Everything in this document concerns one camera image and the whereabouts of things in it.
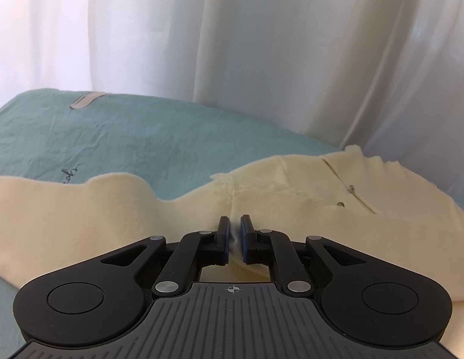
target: crosshair marking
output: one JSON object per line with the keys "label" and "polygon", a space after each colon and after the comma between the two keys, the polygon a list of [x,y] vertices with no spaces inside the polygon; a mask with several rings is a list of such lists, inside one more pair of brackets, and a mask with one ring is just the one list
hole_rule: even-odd
{"label": "crosshair marking", "polygon": [[237,286],[230,286],[227,290],[230,291],[231,293],[236,293],[242,289],[239,289]]}

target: cream fabric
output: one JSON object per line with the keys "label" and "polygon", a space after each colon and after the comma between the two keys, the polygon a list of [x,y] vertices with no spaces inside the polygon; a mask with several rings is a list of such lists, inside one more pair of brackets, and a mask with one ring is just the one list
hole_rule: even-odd
{"label": "cream fabric", "polygon": [[70,104],[71,109],[82,109],[87,105],[90,105],[95,99],[106,95],[106,92],[89,92],[87,94],[81,95],[77,100]]}
{"label": "cream fabric", "polygon": [[365,158],[356,146],[253,162],[170,201],[130,174],[82,185],[0,177],[0,275],[20,287],[150,235],[174,242],[216,230],[226,215],[234,231],[231,263],[205,269],[202,278],[266,280],[265,269],[246,267],[234,252],[243,214],[256,229],[282,231],[293,241],[321,235],[436,280],[461,302],[455,332],[444,341],[464,350],[464,212],[422,177],[397,162]]}

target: teal cloth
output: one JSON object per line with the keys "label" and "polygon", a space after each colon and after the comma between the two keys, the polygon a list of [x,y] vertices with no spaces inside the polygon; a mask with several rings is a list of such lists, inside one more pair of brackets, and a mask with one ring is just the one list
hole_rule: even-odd
{"label": "teal cloth", "polygon": [[[129,172],[170,200],[269,156],[337,151],[250,117],[163,98],[105,95],[70,109],[84,93],[33,90],[1,108],[0,175],[77,184]],[[23,344],[11,311],[16,292],[0,278],[0,359]]]}

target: black ink marking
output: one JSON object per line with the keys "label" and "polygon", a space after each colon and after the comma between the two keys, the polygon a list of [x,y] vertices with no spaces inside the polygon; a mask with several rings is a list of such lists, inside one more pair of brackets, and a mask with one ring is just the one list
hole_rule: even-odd
{"label": "black ink marking", "polygon": [[62,183],[66,183],[66,184],[69,183],[69,182],[70,182],[70,178],[72,178],[72,177],[75,175],[74,172],[77,173],[77,167],[79,167],[79,166],[80,166],[80,164],[77,165],[77,166],[75,166],[75,167],[74,167],[73,169],[71,169],[70,171],[67,171],[66,169],[63,168],[63,169],[62,169],[62,172],[65,173],[65,174],[67,174],[67,177],[66,177],[66,180],[65,180],[64,182],[62,182]]}

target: black gripper base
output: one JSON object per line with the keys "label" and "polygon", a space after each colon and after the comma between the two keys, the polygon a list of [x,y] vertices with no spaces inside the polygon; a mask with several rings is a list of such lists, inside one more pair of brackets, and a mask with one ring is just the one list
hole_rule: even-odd
{"label": "black gripper base", "polygon": [[309,299],[281,294],[272,283],[194,283],[157,299],[124,336],[86,349],[30,342],[15,359],[451,359],[438,343],[380,349],[332,329]]}

